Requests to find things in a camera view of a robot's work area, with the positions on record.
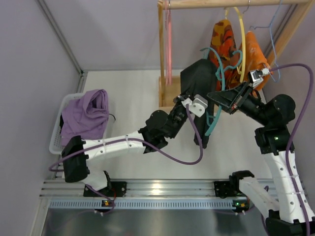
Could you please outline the teal plastic hanger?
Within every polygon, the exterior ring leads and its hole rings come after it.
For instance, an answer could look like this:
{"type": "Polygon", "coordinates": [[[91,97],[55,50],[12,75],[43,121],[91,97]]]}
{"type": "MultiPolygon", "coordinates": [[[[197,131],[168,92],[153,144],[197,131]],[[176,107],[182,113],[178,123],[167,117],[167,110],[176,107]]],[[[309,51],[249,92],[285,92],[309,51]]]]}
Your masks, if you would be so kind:
{"type": "MultiPolygon", "coordinates": [[[[233,52],[232,54],[239,54],[240,55],[240,58],[238,59],[236,65],[234,66],[231,66],[231,65],[228,65],[227,67],[223,67],[223,62],[218,54],[218,52],[211,48],[211,47],[206,47],[206,48],[202,48],[200,49],[201,52],[203,52],[203,58],[205,59],[206,58],[206,53],[210,53],[210,52],[213,52],[216,56],[216,58],[218,59],[218,62],[219,62],[219,67],[215,73],[216,75],[216,78],[222,82],[222,91],[225,90],[225,75],[224,73],[227,71],[227,70],[233,70],[233,69],[236,69],[237,66],[239,66],[242,62],[242,56],[243,56],[243,53],[242,51],[240,50],[237,50],[236,52],[233,52]]],[[[221,115],[221,112],[222,112],[222,106],[219,105],[218,107],[218,110],[216,112],[216,115],[215,116],[211,116],[208,112],[206,112],[206,123],[207,125],[209,126],[207,131],[205,132],[205,136],[209,137],[212,132],[214,131],[218,121],[219,121],[219,118],[220,118],[220,115],[221,115]]]]}

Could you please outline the purple trousers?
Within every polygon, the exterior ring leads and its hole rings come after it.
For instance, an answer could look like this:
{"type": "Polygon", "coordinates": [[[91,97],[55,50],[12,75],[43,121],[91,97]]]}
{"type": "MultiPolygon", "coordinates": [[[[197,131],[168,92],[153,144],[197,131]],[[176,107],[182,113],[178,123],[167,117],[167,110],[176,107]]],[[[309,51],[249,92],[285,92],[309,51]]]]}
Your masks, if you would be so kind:
{"type": "Polygon", "coordinates": [[[108,93],[104,89],[87,91],[81,98],[69,101],[62,110],[61,145],[74,136],[101,139],[109,119],[108,93]]]}

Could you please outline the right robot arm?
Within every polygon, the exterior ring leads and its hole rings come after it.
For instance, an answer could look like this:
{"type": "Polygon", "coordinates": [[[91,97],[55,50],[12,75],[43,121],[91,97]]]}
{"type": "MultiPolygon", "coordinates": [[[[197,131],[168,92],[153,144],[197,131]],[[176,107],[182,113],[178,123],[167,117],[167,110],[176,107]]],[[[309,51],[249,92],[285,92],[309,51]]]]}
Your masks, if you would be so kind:
{"type": "Polygon", "coordinates": [[[297,172],[293,134],[287,128],[295,119],[295,102],[280,94],[264,104],[252,96],[252,90],[244,82],[230,90],[210,92],[207,98],[229,114],[240,111],[262,125],[255,130],[255,141],[271,172],[277,197],[270,196],[250,171],[233,172],[229,180],[259,210],[269,235],[310,236],[315,232],[315,214],[297,172]]]}

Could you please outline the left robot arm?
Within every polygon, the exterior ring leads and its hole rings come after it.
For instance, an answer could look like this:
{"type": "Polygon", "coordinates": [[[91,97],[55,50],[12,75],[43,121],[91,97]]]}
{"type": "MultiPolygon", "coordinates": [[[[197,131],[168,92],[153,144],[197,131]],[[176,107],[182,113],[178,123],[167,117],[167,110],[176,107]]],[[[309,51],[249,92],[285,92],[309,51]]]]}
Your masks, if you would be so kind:
{"type": "Polygon", "coordinates": [[[167,139],[175,138],[186,122],[186,106],[191,104],[191,99],[191,95],[178,95],[169,113],[154,111],[143,128],[124,136],[102,140],[72,137],[62,151],[65,181],[83,182],[96,191],[111,189],[109,174],[102,167],[105,160],[126,154],[151,153],[166,147],[167,139]]]}

